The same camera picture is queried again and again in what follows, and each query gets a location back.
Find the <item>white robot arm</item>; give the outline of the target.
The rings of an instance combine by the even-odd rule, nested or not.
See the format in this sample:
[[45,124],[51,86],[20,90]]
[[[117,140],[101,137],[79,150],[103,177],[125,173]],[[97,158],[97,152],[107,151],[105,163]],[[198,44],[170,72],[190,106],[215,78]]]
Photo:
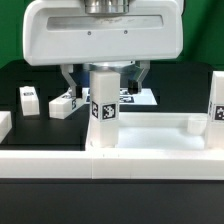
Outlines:
[[183,49],[184,0],[34,0],[23,20],[33,66],[174,59]]

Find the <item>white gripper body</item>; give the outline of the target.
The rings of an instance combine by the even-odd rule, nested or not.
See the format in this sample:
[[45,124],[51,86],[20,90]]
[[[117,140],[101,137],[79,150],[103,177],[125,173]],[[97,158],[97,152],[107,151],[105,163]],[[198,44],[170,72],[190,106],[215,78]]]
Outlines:
[[34,0],[23,56],[33,66],[175,59],[184,0]]

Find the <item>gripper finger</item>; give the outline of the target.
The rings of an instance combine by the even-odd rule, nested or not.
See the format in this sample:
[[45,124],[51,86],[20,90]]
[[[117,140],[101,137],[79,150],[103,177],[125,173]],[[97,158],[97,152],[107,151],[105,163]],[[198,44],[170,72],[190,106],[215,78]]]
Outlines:
[[128,80],[128,92],[138,94],[142,90],[142,82],[150,70],[149,61],[136,61],[135,62],[135,73],[132,79]]
[[81,98],[83,96],[82,94],[82,86],[78,85],[74,79],[71,76],[71,73],[73,72],[73,65],[72,64],[62,64],[60,66],[61,73],[67,83],[69,84],[68,92],[71,97],[74,98]]

